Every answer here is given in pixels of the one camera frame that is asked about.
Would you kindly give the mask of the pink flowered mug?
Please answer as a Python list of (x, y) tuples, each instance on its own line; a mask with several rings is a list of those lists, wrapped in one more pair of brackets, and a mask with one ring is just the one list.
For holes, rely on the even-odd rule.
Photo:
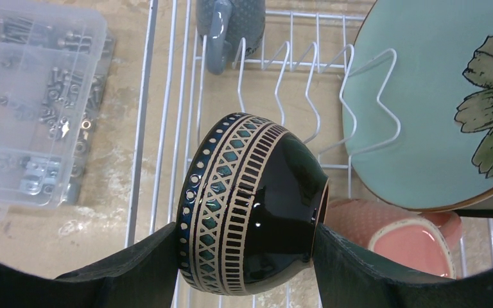
[(325, 225), (354, 244), (432, 275), (456, 278), (451, 250), (462, 235), (454, 212), (414, 212), (364, 199), (333, 200)]

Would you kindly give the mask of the grey printed mug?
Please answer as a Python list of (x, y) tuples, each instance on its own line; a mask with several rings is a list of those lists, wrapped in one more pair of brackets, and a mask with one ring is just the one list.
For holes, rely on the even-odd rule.
[(266, 25), (265, 0), (200, 0), (196, 2), (196, 27), (200, 38), (207, 37), (206, 68), (224, 72), (245, 39), (245, 56), (261, 45)]

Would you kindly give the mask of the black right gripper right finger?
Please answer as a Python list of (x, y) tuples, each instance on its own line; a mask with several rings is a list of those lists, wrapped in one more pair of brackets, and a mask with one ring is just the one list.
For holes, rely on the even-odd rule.
[(431, 275), (316, 228), (313, 261), (323, 307), (493, 307), (493, 268), (462, 279)]

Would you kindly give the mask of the light green round plate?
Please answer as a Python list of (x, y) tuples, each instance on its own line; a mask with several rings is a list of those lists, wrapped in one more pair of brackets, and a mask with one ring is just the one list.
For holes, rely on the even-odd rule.
[(376, 1), (343, 99), (365, 187), (417, 211), (493, 196), (493, 1)]

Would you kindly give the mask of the brown rimmed beige bowl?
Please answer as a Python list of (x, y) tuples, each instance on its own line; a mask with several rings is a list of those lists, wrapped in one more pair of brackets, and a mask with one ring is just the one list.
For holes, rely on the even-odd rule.
[(221, 118), (201, 142), (177, 209), (184, 280), (216, 295), (271, 290), (309, 266), (329, 178), (285, 127), (246, 113)]

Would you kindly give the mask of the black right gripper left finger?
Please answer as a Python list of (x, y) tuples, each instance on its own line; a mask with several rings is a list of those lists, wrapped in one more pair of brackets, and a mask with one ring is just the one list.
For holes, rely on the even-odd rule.
[(100, 261), (42, 278), (0, 263), (0, 307), (171, 307), (176, 225)]

